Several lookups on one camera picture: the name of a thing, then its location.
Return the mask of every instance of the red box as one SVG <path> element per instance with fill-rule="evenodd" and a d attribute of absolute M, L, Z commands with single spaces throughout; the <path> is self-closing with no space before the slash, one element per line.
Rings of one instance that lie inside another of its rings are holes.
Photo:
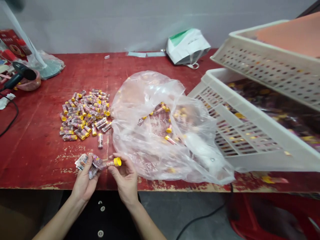
<path fill-rule="evenodd" d="M 26 54 L 18 44 L 19 37 L 13 29 L 0 30 L 0 39 L 7 45 L 7 47 L 18 58 L 27 59 Z"/>

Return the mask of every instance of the red stool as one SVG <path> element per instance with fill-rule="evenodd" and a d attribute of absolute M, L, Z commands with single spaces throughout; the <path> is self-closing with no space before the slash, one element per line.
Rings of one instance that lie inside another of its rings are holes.
<path fill-rule="evenodd" d="M 319 240 L 320 201 L 282 193 L 234 193 L 233 230 L 247 240 Z"/>

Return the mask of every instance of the white shopping bag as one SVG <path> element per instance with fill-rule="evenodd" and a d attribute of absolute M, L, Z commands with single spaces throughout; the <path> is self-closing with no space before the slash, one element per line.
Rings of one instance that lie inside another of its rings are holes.
<path fill-rule="evenodd" d="M 197 69 L 199 67 L 197 61 L 206 55 L 210 48 L 201 31 L 192 28 L 168 39 L 167 54 L 174 64 L 184 64 Z"/>

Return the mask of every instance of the plastic bag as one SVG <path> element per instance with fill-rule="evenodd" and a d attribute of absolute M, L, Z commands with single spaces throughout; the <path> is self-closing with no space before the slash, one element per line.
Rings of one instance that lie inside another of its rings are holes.
<path fill-rule="evenodd" d="M 138 174 L 149 180 L 232 182 L 233 167 L 214 143 L 216 119 L 200 100 L 186 97 L 184 90 L 181 82 L 157 72 L 130 76 L 111 109 L 116 151 L 128 155 Z M 161 102 L 171 111 L 158 110 Z M 159 113 L 149 115 L 154 110 Z M 172 133 L 168 134 L 170 124 Z M 174 144 L 165 139 L 166 135 Z"/>

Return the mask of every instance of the red table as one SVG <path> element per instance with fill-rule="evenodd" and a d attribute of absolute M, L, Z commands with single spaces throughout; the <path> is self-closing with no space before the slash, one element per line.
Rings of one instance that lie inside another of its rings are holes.
<path fill-rule="evenodd" d="M 130 75 L 151 70 L 180 80 L 188 94 L 208 69 L 218 68 L 209 57 L 203 57 L 197 70 L 173 66 L 166 57 L 136 58 L 125 53 L 57 54 L 66 68 L 58 76 L 42 81 L 33 92 L 17 91 L 15 102 L 19 116 L 8 132 L 0 138 L 0 188 L 72 189 L 77 170 L 74 162 L 79 155 L 93 152 L 107 158 L 114 148 L 112 131 L 104 136 L 105 146 L 97 148 L 96 137 L 85 141 L 63 142 L 59 136 L 61 105 L 74 92 L 99 88 L 113 99 L 122 83 Z M 13 119 L 16 111 L 12 104 L 0 111 L 0 132 Z M 284 177 L 289 184 L 266 184 L 261 176 Z M 241 192 L 320 192 L 319 173 L 252 172 L 236 173 L 235 191 Z M 112 176 L 103 172 L 97 189 L 116 189 Z M 149 181 L 139 177 L 140 191 L 229 191 L 229 186 L 184 181 Z"/>

